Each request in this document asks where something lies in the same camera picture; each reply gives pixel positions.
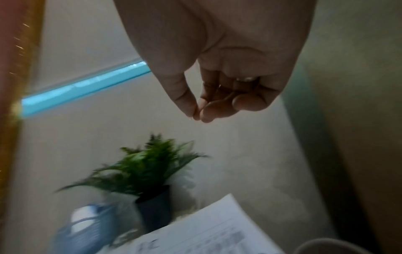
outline ring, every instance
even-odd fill
[[[255,80],[257,80],[258,79],[258,77],[238,77],[238,78],[236,78],[236,80],[237,81],[239,81],[239,82],[253,82],[253,81],[255,81]]]

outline blue object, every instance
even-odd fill
[[[146,62],[123,66],[61,87],[29,95],[22,99],[22,116],[27,117],[44,109],[97,92],[150,72]]]
[[[71,227],[83,221],[94,220],[90,226],[71,232]],[[85,218],[59,229],[51,243],[51,254],[95,254],[117,237],[115,207],[100,206],[98,216]]]

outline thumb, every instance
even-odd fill
[[[155,74],[169,98],[188,117],[193,117],[198,106],[194,94],[188,87],[184,73],[175,75]]]

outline white wall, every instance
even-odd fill
[[[198,94],[198,70],[193,67],[187,77]],[[176,209],[208,205],[233,193],[288,252],[308,239],[334,236],[281,99],[262,112],[203,124],[186,118],[147,74],[25,120],[4,253],[44,253],[74,208],[100,200],[90,188],[53,191],[116,161],[119,147],[143,144],[150,132],[195,140],[195,150],[213,157],[194,161],[192,177],[176,181],[181,184],[175,187]]]
[[[113,0],[47,0],[29,92],[136,59]]]

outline potted plant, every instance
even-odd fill
[[[192,160],[207,157],[192,152],[193,142],[175,145],[173,139],[151,134],[144,149],[120,148],[124,157],[113,165],[104,164],[87,178],[58,191],[76,186],[91,186],[108,192],[138,196],[135,200],[145,228],[151,232],[172,219],[170,188],[165,185],[174,173]]]

